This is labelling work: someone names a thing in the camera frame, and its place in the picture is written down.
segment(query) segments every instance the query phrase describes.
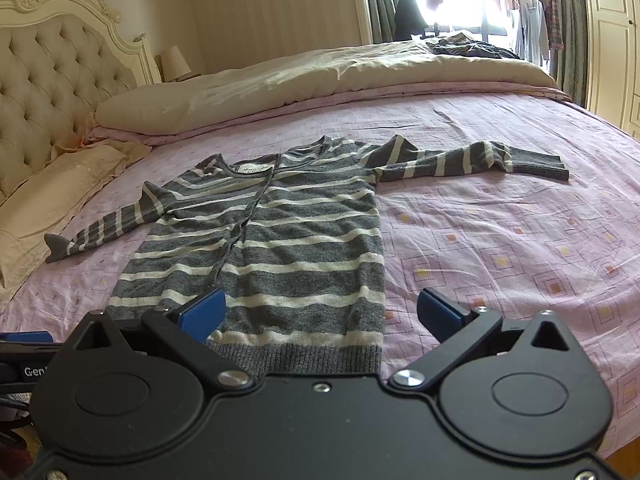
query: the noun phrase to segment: striped cardigan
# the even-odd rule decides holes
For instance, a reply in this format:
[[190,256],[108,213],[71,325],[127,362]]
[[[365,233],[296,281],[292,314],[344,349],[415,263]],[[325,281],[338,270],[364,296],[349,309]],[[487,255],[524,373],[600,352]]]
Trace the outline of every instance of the striped cardigan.
[[559,157],[499,142],[420,150],[323,137],[229,165],[213,155],[71,240],[46,235],[48,262],[90,250],[144,222],[149,236],[109,300],[114,318],[175,308],[218,286],[224,323],[210,345],[254,374],[378,370],[385,299],[376,182],[492,167],[567,180]]

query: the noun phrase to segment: patterned bedsheet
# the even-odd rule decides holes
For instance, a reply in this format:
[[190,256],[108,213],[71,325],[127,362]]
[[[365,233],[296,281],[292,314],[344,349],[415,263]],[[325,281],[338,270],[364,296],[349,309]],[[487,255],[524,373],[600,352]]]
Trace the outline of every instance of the patterned bedsheet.
[[[521,94],[406,96],[239,124],[156,147],[98,193],[63,234],[133,202],[144,180],[164,184],[211,153],[241,160],[322,135],[384,142],[395,133],[431,149],[491,139],[557,153],[572,177],[561,183],[495,172],[379,186],[383,374],[436,344],[415,315],[425,286],[516,319],[552,308],[611,390],[614,419],[600,452],[606,456],[638,436],[640,144],[569,105]],[[2,313],[1,329],[44,329],[64,339],[87,310],[106,302],[148,229],[40,266]]]

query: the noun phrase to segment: headboard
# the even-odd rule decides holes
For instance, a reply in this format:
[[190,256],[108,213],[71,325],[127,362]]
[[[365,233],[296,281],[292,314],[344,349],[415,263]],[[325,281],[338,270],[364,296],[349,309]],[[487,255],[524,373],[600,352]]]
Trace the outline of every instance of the headboard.
[[104,0],[0,0],[0,205],[78,145],[98,104],[161,81],[148,37],[123,40]]

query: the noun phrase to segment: lamp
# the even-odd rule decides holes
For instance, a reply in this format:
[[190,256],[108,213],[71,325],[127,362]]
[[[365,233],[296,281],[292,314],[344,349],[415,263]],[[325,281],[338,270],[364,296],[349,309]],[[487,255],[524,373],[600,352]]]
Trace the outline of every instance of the lamp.
[[184,76],[191,74],[191,68],[177,45],[163,50],[160,53],[160,62],[165,82],[182,81]]

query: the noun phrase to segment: clothing label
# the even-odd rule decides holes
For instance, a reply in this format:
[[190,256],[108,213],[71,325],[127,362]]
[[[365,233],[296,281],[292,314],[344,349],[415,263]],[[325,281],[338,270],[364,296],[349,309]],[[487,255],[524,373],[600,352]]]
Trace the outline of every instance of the clothing label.
[[273,164],[241,164],[238,168],[238,173],[258,173],[269,168],[273,168]]

